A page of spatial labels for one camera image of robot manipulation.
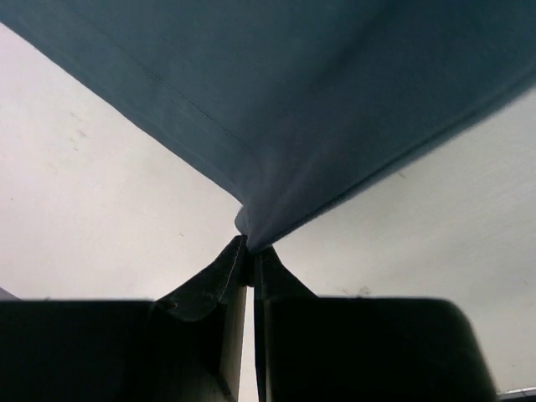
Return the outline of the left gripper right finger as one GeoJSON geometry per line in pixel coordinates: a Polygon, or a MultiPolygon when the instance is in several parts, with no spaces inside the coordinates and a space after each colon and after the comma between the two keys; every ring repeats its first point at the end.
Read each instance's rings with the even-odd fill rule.
{"type": "Polygon", "coordinates": [[[465,314],[418,297],[317,296],[269,248],[254,258],[262,401],[494,401],[465,314]]]}

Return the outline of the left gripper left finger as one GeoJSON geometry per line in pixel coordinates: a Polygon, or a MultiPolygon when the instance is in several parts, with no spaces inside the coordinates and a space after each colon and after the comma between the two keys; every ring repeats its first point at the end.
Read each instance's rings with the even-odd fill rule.
{"type": "Polygon", "coordinates": [[[237,400],[245,242],[156,301],[3,301],[2,400],[237,400]]]}

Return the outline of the blue t shirt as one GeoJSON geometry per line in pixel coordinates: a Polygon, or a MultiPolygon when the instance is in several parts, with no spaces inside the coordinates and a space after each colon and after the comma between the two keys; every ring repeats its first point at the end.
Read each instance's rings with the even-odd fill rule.
{"type": "Polygon", "coordinates": [[[535,83],[532,1],[4,1],[262,250],[535,83]]]}

